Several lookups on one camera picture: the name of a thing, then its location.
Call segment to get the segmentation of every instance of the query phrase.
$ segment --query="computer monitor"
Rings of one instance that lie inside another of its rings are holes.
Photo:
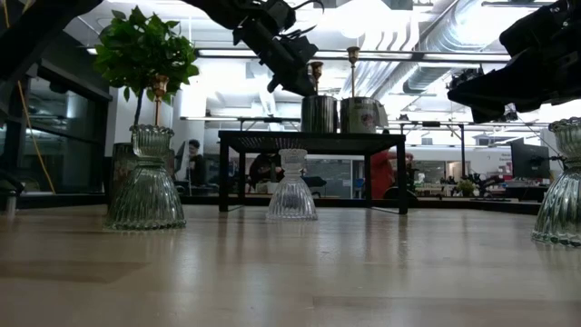
[[[550,159],[546,146],[511,143],[514,178],[550,178]]]

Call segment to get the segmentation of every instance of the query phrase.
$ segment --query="green plant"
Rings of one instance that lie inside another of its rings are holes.
[[[457,188],[462,192],[464,196],[471,196],[474,194],[474,184],[469,180],[462,180],[458,183]]]
[[[143,93],[153,101],[152,80],[157,74],[170,78],[164,102],[180,89],[188,78],[197,75],[193,65],[193,46],[187,38],[172,29],[180,22],[164,22],[156,14],[145,17],[136,6],[129,18],[113,10],[114,19],[99,35],[94,68],[112,87],[123,87],[123,97],[129,101],[130,90],[137,96],[134,124],[138,124]]]

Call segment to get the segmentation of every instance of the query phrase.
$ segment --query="metal canister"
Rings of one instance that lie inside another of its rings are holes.
[[[336,133],[339,127],[337,100],[327,95],[312,95],[302,99],[300,131]]]
[[[341,100],[340,125],[342,133],[376,133],[379,126],[379,102],[368,97]]]

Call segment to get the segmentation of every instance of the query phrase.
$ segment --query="small glass vase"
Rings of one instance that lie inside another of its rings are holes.
[[[307,151],[300,149],[280,150],[284,178],[271,198],[266,218],[269,221],[317,220],[315,203],[309,186],[300,178]]]
[[[549,125],[567,169],[549,187],[532,232],[534,240],[581,246],[581,118]]]
[[[155,230],[185,226],[180,196],[165,170],[173,131],[152,125],[134,125],[133,151],[137,166],[112,199],[105,228]]]

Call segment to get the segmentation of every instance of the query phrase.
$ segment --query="red shirt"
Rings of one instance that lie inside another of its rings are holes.
[[[371,156],[371,195],[373,199],[383,199],[383,194],[393,184],[393,168],[388,151]]]

